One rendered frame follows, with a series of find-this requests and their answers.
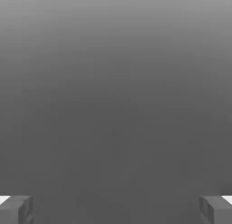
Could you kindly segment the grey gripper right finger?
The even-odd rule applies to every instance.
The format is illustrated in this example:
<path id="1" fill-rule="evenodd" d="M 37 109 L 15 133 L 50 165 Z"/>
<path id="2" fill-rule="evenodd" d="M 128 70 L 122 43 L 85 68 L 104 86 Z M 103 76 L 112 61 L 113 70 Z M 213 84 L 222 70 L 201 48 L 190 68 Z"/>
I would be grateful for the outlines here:
<path id="1" fill-rule="evenodd" d="M 232 195 L 200 196 L 202 224 L 232 224 Z"/>

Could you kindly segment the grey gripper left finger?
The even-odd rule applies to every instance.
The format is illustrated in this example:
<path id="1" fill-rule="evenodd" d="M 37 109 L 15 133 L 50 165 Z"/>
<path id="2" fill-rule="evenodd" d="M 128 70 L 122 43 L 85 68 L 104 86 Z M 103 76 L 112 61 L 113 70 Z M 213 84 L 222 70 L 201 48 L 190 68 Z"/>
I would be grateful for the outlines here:
<path id="1" fill-rule="evenodd" d="M 34 198 L 13 195 L 0 203 L 0 224 L 34 224 Z"/>

